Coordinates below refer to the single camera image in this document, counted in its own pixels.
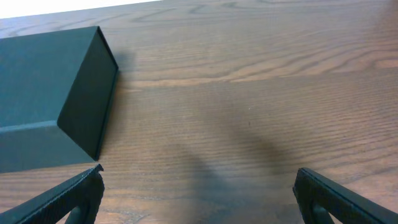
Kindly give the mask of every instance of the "dark green box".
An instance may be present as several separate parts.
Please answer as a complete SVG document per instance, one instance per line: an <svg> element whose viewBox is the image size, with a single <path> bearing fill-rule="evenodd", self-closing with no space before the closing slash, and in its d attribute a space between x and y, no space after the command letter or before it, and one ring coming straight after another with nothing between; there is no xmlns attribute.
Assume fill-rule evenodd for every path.
<svg viewBox="0 0 398 224"><path fill-rule="evenodd" d="M97 160L117 73L99 27L0 39L0 172Z"/></svg>

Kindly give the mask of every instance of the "wood grain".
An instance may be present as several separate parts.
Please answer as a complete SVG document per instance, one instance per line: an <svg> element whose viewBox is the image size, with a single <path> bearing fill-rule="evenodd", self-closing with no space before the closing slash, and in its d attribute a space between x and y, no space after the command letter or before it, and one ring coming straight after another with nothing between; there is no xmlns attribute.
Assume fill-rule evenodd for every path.
<svg viewBox="0 0 398 224"><path fill-rule="evenodd" d="M0 37L104 31L121 76L97 223L302 223L299 167L398 212L397 10L162 1L3 19ZM1 174L0 212L91 166Z"/></svg>

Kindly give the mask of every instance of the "brown wooden tabletop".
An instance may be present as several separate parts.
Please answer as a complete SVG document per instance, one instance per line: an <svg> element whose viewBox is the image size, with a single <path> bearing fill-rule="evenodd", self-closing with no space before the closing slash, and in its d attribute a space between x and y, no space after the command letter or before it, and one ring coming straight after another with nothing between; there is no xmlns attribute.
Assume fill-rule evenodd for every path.
<svg viewBox="0 0 398 224"><path fill-rule="evenodd" d="M97 223L302 223L299 167L398 212L397 24L393 0L171 0L0 37L101 26L121 75ZM0 212L92 166L0 174Z"/></svg>

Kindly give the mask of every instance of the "black object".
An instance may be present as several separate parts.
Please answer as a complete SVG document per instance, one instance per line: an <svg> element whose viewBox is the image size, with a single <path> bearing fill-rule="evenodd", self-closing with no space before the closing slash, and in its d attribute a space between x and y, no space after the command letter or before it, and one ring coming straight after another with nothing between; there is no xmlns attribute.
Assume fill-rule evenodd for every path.
<svg viewBox="0 0 398 224"><path fill-rule="evenodd" d="M0 214L3 224L52 224L69 211L65 224L94 223L105 190L101 165L88 169L64 183Z"/></svg>
<svg viewBox="0 0 398 224"><path fill-rule="evenodd" d="M398 214L344 188L330 179L301 168L293 187L306 224L398 223Z"/></svg>
<svg viewBox="0 0 398 224"><path fill-rule="evenodd" d="M99 27L0 39L0 172L97 160L117 72Z"/></svg>

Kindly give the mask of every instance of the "box top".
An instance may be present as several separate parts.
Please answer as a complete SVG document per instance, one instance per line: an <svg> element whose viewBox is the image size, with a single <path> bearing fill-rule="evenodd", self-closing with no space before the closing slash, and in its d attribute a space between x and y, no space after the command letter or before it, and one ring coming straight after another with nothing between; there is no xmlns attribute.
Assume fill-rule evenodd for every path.
<svg viewBox="0 0 398 224"><path fill-rule="evenodd" d="M57 120L97 29L0 39L0 129Z"/></svg>

